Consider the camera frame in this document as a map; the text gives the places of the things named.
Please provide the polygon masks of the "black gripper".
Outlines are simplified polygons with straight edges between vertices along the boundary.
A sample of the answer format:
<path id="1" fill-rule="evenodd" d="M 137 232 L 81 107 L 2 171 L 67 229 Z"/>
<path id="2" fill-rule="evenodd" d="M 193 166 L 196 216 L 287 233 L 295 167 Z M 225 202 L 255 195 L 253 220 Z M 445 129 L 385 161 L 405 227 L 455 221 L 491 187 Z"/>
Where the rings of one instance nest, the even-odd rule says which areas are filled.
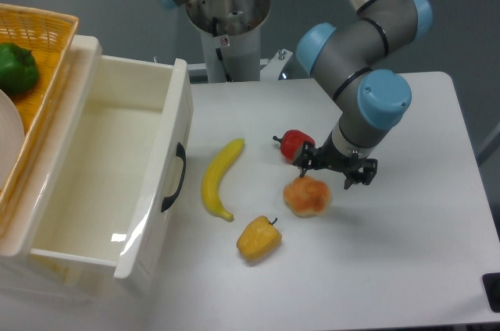
<path id="1" fill-rule="evenodd" d="M 367 158 L 362 162 L 358 154 L 351 157 L 343 155 L 331 142 L 317 148 L 312 142 L 304 141 L 294 154 L 292 165 L 299 168 L 303 178 L 309 170 L 329 169 L 344 173 L 344 189 L 361 183 L 370 185 L 378 170 L 378 161 Z"/>

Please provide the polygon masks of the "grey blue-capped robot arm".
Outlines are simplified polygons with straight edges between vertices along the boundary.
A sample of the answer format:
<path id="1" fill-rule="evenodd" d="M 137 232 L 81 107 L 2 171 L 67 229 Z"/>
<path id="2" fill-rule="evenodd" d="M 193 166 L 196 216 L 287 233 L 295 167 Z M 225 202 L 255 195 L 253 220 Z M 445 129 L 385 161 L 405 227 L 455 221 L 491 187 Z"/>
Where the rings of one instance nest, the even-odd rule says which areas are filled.
<path id="1" fill-rule="evenodd" d="M 202 37 L 211 82 L 260 78 L 260 28 L 270 0 L 159 0 L 167 9 L 183 6 Z M 433 23 L 428 0 L 349 0 L 358 19 L 337 29 L 311 28 L 295 58 L 341 110 L 324 144 L 300 144 L 292 163 L 303 173 L 329 169 L 345 185 L 371 183 L 377 174 L 373 149 L 396 126 L 412 100 L 403 77 L 374 64 L 426 34 Z"/>

